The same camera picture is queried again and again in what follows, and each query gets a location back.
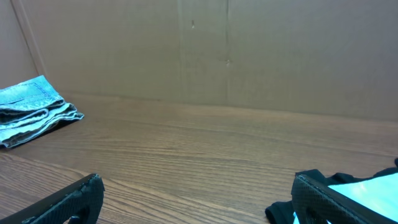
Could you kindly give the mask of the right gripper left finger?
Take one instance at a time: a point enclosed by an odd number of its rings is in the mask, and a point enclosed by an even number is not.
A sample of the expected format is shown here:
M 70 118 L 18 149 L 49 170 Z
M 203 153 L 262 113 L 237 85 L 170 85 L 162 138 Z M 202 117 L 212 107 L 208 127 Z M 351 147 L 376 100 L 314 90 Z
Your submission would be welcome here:
M 98 174 L 90 174 L 1 219 L 1 224 L 96 224 L 103 200 L 102 178 Z

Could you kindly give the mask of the light blue denim shorts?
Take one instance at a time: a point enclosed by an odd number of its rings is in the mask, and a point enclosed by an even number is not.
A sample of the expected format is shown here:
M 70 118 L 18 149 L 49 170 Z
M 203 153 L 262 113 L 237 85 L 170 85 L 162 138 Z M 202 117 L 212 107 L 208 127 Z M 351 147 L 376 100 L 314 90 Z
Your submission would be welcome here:
M 29 142 L 61 121 L 84 118 L 41 75 L 1 90 L 1 146 Z

